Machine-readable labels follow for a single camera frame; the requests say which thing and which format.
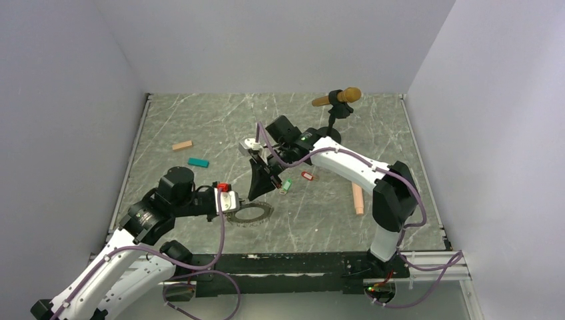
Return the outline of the metal disc with keyrings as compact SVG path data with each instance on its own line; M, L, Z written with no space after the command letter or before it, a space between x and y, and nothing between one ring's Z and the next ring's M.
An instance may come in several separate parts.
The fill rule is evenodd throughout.
M253 227L266 222L274 212L274 207L262 201L241 204L238 211L226 213L226 220L239 227Z

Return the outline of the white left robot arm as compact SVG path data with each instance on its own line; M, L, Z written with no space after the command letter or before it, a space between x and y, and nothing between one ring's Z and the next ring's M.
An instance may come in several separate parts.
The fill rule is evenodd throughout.
M223 248L211 261L191 263L192 253L178 241L159 250L155 243L179 217L221 220L220 244L225 243L225 213L237 211L241 200L231 184L195 185L187 167L172 167L158 185L131 205L105 248L60 294L31 307L35 319L114 319L145 291L169 279L213 272Z

